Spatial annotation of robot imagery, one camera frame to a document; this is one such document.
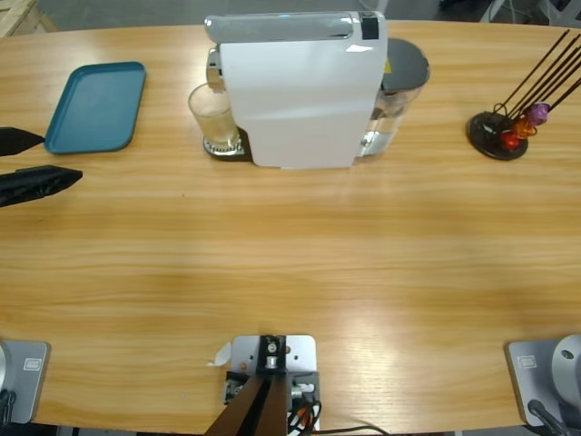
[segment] gray stand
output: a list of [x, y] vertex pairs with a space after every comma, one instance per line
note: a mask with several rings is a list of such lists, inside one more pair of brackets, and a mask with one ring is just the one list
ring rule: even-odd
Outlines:
[[0, 342], [0, 389], [16, 394], [11, 422], [24, 424], [36, 415], [49, 353], [45, 342]]

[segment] wood grain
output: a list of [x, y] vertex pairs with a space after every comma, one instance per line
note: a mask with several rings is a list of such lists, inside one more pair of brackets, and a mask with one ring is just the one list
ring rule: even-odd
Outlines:
[[240, 334], [312, 334], [323, 426], [520, 423], [507, 342], [581, 329], [581, 98], [511, 163], [477, 153], [470, 116], [501, 101], [561, 29], [390, 23], [432, 76], [389, 150], [349, 170], [280, 171], [203, 151], [186, 99], [198, 26], [0, 40], [0, 120], [44, 134], [68, 75], [138, 60], [132, 143], [0, 159], [84, 171], [0, 211], [0, 336], [53, 346], [40, 422], [204, 432]]

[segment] plastic tray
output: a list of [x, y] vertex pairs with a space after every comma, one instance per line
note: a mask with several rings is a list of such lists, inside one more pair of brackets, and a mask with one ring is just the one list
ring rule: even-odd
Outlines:
[[144, 83], [145, 67], [138, 62], [77, 68], [56, 106], [44, 148], [72, 154], [125, 147], [133, 137]]

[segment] glass cup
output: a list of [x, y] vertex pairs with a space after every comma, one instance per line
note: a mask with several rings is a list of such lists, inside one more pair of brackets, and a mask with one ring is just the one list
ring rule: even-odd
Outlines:
[[188, 105], [202, 130], [206, 150], [219, 154], [238, 150], [240, 134], [225, 91], [215, 91], [208, 84], [201, 84], [190, 94]]
[[388, 148], [404, 114], [420, 91], [421, 87], [395, 93], [379, 90], [375, 108], [361, 141], [359, 156], [379, 154]]
[[429, 79], [428, 59], [418, 47], [390, 38], [388, 48], [388, 61], [359, 156], [379, 154], [388, 148], [405, 113]]

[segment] silver trim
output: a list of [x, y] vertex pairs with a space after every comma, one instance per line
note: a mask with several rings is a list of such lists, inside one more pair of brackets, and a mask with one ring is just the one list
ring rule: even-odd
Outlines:
[[205, 136], [203, 138], [203, 148], [206, 149], [208, 154], [212, 156], [244, 156], [244, 148], [242, 147], [242, 139], [238, 138], [236, 144], [229, 147], [217, 147], [208, 141]]
[[348, 12], [299, 14], [209, 15], [206, 33], [216, 44], [323, 41], [353, 35]]
[[4, 345], [0, 342], [0, 391], [4, 388], [4, 383], [6, 380], [8, 361], [6, 359], [6, 353]]
[[206, 81], [208, 86], [214, 91], [224, 91], [226, 89], [222, 79], [222, 66], [220, 64], [220, 47], [211, 48], [208, 52], [208, 62], [206, 63]]

